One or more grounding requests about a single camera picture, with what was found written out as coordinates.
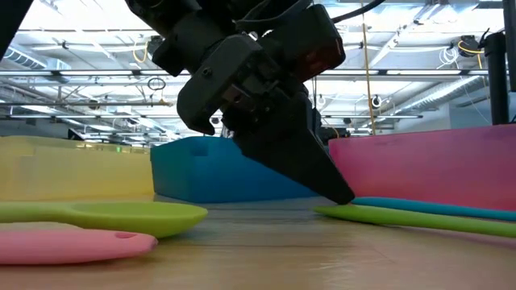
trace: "yellow bin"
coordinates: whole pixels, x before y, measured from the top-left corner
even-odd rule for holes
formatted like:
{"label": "yellow bin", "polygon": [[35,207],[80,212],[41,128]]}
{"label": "yellow bin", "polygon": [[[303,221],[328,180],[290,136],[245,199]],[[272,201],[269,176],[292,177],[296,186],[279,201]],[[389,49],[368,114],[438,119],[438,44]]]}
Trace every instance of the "yellow bin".
{"label": "yellow bin", "polygon": [[154,195],[148,149],[11,136],[0,138],[0,160],[4,201],[152,199]]}

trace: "wooden table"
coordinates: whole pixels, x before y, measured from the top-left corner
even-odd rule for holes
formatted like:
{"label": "wooden table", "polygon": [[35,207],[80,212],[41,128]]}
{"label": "wooden table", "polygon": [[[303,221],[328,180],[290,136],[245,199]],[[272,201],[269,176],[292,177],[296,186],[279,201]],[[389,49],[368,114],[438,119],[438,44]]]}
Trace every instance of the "wooden table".
{"label": "wooden table", "polygon": [[516,289],[516,241],[343,222],[319,199],[207,205],[209,217],[150,255],[0,267],[1,290]]}

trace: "green spatula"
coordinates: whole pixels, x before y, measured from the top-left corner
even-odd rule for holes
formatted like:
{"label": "green spatula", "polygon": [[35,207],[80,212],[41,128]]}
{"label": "green spatula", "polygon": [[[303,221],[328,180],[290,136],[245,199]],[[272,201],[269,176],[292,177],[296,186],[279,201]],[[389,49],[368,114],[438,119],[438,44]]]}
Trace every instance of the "green spatula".
{"label": "green spatula", "polygon": [[467,217],[450,217],[432,213],[416,213],[366,205],[319,206],[314,209],[333,218],[377,225],[414,226],[438,230],[490,234],[516,238],[516,223],[490,222]]}
{"label": "green spatula", "polygon": [[3,202],[0,222],[63,222],[85,229],[122,230],[163,238],[199,223],[208,211],[166,202]]}

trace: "pink bin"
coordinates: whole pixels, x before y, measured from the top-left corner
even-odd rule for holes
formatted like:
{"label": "pink bin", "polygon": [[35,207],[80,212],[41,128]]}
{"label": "pink bin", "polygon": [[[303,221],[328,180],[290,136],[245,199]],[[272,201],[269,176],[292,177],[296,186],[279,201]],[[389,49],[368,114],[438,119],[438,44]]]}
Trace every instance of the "pink bin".
{"label": "pink bin", "polygon": [[334,139],[357,197],[516,210],[516,125]]}

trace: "pink spatula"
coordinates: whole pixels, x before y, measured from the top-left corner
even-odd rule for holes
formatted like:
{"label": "pink spatula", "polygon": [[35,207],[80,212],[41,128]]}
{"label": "pink spatula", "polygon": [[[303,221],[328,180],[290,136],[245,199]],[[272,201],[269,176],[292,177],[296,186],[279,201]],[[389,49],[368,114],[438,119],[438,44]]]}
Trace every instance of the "pink spatula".
{"label": "pink spatula", "polygon": [[111,230],[0,232],[0,264],[44,265],[129,258],[151,251],[151,235]]}

